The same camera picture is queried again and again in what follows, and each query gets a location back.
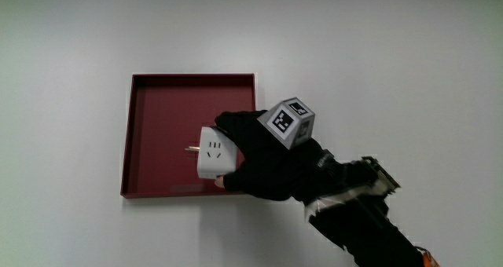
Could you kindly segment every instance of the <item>socket outlet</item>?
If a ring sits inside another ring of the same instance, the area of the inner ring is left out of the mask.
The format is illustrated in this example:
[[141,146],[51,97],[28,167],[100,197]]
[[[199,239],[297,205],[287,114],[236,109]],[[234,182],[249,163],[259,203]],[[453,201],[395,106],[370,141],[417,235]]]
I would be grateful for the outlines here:
[[237,168],[237,146],[220,131],[203,126],[197,156],[200,178],[216,179]]

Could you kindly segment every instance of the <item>black glove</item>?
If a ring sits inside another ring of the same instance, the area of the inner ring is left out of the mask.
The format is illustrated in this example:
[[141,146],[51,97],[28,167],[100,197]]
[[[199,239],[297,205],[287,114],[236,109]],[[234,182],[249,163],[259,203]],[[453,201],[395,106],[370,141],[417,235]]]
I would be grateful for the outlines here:
[[236,171],[224,176],[226,190],[272,200],[291,196],[304,202],[313,199],[321,146],[310,139],[289,151],[257,120],[265,112],[223,112],[215,119],[217,128],[234,141],[245,158]]

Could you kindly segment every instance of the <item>plug prong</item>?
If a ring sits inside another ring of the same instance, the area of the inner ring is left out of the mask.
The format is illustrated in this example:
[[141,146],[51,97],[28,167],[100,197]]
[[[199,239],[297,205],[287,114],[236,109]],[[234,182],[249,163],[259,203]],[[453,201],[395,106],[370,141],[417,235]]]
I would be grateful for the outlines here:
[[198,152],[200,150],[199,147],[197,146],[189,146],[188,148],[185,149],[186,151],[192,151],[192,152]]

